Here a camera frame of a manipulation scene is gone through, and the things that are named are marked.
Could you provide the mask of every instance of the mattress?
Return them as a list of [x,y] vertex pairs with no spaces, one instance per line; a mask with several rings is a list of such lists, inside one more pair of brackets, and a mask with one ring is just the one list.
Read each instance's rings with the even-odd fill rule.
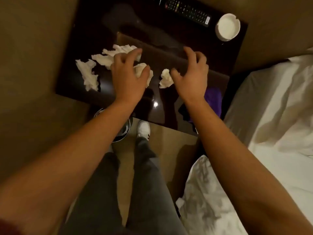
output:
[[238,89],[224,122],[281,182],[313,224],[313,159],[260,143],[281,113],[298,68],[298,63],[285,62],[252,72]]

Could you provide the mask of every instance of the floor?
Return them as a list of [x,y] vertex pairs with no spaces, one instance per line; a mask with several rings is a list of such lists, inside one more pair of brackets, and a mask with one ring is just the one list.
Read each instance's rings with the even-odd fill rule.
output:
[[[313,0],[201,0],[249,23],[234,71],[299,55],[313,46]],[[84,124],[89,106],[54,94],[78,0],[0,0],[0,182]],[[196,139],[152,125],[151,147],[172,196]],[[123,216],[134,135],[117,143]]]

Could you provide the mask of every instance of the jeans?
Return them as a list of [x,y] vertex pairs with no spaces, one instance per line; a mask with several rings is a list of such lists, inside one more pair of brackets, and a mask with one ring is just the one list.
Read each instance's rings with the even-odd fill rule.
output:
[[187,235],[161,175],[159,160],[145,138],[136,140],[135,173],[126,227],[122,225],[117,203],[118,169],[116,155],[106,153],[59,235]]

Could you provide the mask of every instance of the glossy table top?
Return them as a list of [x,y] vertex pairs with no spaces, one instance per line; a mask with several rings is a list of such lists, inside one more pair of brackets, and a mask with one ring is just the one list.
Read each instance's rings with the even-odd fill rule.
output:
[[160,89],[159,82],[165,68],[176,67],[181,74],[186,72],[182,47],[187,45],[207,56],[208,86],[217,86],[225,92],[247,25],[242,23],[235,39],[222,42],[213,32],[222,13],[209,10],[212,19],[206,28],[162,9],[152,0],[81,0],[56,92],[92,105],[109,106],[115,98],[111,72],[97,64],[93,71],[99,75],[100,90],[86,91],[75,60],[86,62],[104,48],[111,50],[114,43],[135,45],[143,48],[140,62],[151,66],[154,77],[133,116],[195,135],[192,125],[178,113],[183,102],[174,85]]

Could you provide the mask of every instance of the hand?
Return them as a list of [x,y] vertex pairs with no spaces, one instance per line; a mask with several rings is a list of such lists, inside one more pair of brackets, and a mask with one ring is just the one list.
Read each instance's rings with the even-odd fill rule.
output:
[[111,65],[112,80],[115,90],[115,101],[127,102],[134,107],[140,101],[146,89],[150,73],[150,66],[146,66],[139,78],[134,72],[134,61],[142,53],[141,48],[136,48],[128,54],[114,55],[114,63]]
[[207,88],[209,65],[207,58],[201,52],[194,52],[189,47],[184,47],[188,57],[188,70],[184,77],[173,68],[171,77],[176,90],[185,103],[197,102],[204,99]]

